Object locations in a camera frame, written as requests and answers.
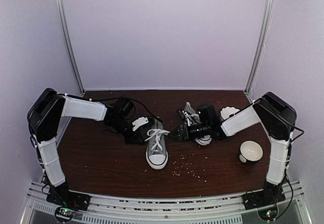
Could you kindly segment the grey sneaker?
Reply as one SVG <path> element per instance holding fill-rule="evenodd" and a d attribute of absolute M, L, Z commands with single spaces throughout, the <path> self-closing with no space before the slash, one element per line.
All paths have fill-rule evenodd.
<path fill-rule="evenodd" d="M 190 114 L 192 114 L 194 116 L 194 118 L 196 119 L 197 123 L 200 123 L 200 119 L 199 119 L 199 115 L 196 113 L 196 111 L 192 108 L 191 104 L 189 102 L 186 102 L 186 105 L 184 107 L 185 111 L 188 111 Z M 194 139 L 199 145 L 201 146 L 207 146 L 210 144 L 212 138 L 210 135 L 207 136 L 203 136 L 203 137 L 198 137 Z"/>
<path fill-rule="evenodd" d="M 163 124 L 154 120 L 152 127 L 147 131 L 147 148 L 146 148 L 146 160 L 148 165 L 155 169 L 163 169 L 169 159 L 169 154 L 166 148 L 166 136 L 170 131 L 165 130 Z"/>

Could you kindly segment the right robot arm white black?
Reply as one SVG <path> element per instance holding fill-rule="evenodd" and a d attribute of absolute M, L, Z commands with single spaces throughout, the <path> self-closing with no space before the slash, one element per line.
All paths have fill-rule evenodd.
<path fill-rule="evenodd" d="M 271 149 L 264 190 L 260 192 L 259 199 L 268 205 L 279 196 L 279 188 L 287 173 L 296 119 L 297 113 L 294 108 L 274 93 L 267 92 L 223 120 L 213 105 L 201 105 L 192 120 L 176 127 L 168 136 L 177 141 L 194 140 L 204 136 L 222 141 L 255 124 L 262 124 Z"/>

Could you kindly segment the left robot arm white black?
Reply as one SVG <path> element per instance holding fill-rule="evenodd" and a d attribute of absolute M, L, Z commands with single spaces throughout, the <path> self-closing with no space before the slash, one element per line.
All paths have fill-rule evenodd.
<path fill-rule="evenodd" d="M 91 99 L 58 93 L 46 88 L 27 113 L 30 141 L 36 149 L 48 185 L 49 193 L 62 206 L 73 201 L 69 184 L 63 173 L 57 151 L 58 128 L 62 118 L 81 118 L 102 121 L 117 134 L 124 137 L 126 144 L 143 144 L 141 128 L 162 120 L 143 104 L 149 114 L 134 121 L 128 118 L 137 100 L 120 96 L 108 99 Z"/>

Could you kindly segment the white fluted ceramic bowl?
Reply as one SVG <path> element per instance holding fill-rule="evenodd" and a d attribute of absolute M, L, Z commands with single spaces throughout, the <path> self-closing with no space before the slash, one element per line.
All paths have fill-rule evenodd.
<path fill-rule="evenodd" d="M 231 115 L 234 115 L 235 113 L 237 113 L 239 111 L 240 110 L 238 108 L 227 106 L 227 107 L 224 107 L 221 109 L 220 116 L 223 120 L 226 120 Z"/>

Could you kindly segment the black and white bowl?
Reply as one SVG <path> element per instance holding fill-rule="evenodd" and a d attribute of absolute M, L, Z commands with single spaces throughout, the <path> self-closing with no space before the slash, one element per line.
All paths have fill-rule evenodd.
<path fill-rule="evenodd" d="M 253 166 L 263 157 L 262 147 L 254 141 L 245 141 L 239 148 L 239 160 L 248 166 Z"/>

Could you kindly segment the front aluminium rail frame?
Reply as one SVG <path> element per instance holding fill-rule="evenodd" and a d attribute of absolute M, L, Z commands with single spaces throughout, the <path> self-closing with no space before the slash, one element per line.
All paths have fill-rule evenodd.
<path fill-rule="evenodd" d="M 285 200 L 246 209 L 243 193 L 174 199 L 126 198 L 91 194 L 88 209 L 69 223 L 265 223 L 261 215 L 279 209 L 275 223 L 313 223 L 299 181 L 283 185 Z"/>

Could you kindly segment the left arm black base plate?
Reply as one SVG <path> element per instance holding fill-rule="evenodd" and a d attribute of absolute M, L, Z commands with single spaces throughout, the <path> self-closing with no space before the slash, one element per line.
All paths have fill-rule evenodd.
<path fill-rule="evenodd" d="M 71 191 L 60 193 L 56 190 L 50 190 L 46 197 L 47 202 L 82 211 L 88 210 L 90 199 L 91 197 L 87 194 Z"/>

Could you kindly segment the right aluminium frame post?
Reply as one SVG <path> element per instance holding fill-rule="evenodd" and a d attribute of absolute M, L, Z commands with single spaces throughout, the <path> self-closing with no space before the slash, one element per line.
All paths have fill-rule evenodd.
<path fill-rule="evenodd" d="M 248 82 L 245 88 L 245 94 L 250 99 L 252 98 L 253 89 L 256 85 L 257 78 L 261 69 L 261 63 L 265 52 L 265 43 L 271 26 L 273 5 L 274 5 L 274 0 L 265 0 L 264 13 L 262 18 L 259 38 L 257 42 L 257 47 L 254 54 Z"/>

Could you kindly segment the aluminium frame post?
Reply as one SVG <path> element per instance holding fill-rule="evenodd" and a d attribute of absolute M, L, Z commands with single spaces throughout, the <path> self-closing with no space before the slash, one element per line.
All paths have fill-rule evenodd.
<path fill-rule="evenodd" d="M 72 48 L 71 38 L 68 30 L 68 24 L 67 24 L 65 9 L 64 9 L 64 1 L 56 0 L 56 4 L 57 4 L 58 13 L 61 22 L 61 28 L 63 32 L 63 41 L 66 47 L 69 63 L 72 69 L 72 74 L 74 76 L 80 94 L 83 95 L 85 93 L 85 89 L 81 80 L 80 72 L 77 67 L 74 51 Z"/>
<path fill-rule="evenodd" d="M 265 0 L 264 13 L 262 18 L 259 38 L 257 42 L 257 47 L 254 54 L 248 82 L 245 88 L 245 94 L 250 99 L 252 98 L 253 89 L 256 85 L 257 78 L 261 69 L 261 63 L 265 52 L 265 43 L 271 26 L 273 5 L 274 5 L 274 0 Z"/>

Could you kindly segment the left aluminium frame post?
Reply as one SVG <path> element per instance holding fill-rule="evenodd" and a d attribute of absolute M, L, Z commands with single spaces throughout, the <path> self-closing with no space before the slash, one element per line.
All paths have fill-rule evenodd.
<path fill-rule="evenodd" d="M 69 63 L 72 69 L 72 74 L 74 76 L 80 94 L 83 95 L 85 93 L 85 89 L 81 80 L 80 72 L 77 67 L 74 51 L 72 48 L 71 38 L 68 30 L 68 24 L 67 24 L 65 9 L 64 9 L 64 1 L 56 0 L 56 4 L 57 4 L 58 13 L 61 22 L 61 28 L 63 32 L 63 41 L 66 47 Z"/>

